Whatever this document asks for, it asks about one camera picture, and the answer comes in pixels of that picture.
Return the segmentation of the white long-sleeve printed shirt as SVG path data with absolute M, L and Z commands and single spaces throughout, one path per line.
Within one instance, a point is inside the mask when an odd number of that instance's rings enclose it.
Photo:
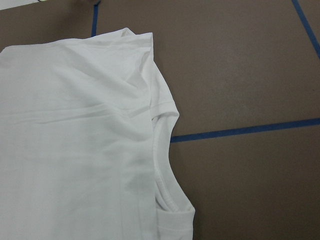
M 0 53 L 3 240 L 191 240 L 169 162 L 179 118 L 151 32 Z

